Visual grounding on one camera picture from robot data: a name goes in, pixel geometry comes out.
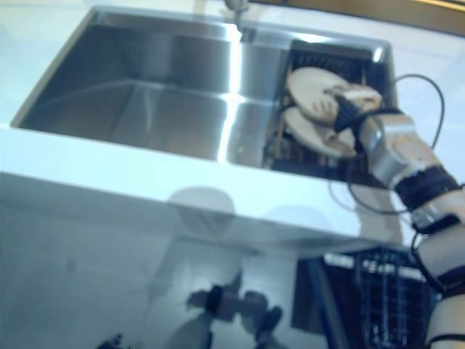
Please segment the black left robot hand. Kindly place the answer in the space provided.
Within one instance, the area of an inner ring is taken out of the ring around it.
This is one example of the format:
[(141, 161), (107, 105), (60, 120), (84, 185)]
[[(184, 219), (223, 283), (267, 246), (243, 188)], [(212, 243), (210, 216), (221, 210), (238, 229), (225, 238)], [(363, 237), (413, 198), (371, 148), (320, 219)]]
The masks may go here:
[(109, 337), (103, 340), (98, 346), (97, 349), (122, 349), (122, 334), (115, 334), (112, 337)]

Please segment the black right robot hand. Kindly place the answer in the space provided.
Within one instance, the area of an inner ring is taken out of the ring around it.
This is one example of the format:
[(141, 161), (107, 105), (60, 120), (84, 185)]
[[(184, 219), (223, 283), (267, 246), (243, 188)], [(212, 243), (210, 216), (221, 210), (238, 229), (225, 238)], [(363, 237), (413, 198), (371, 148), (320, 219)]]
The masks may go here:
[(324, 90), (324, 94), (337, 104), (333, 122), (335, 132), (353, 127), (363, 114), (379, 109), (383, 100), (375, 89), (359, 84), (328, 88)]

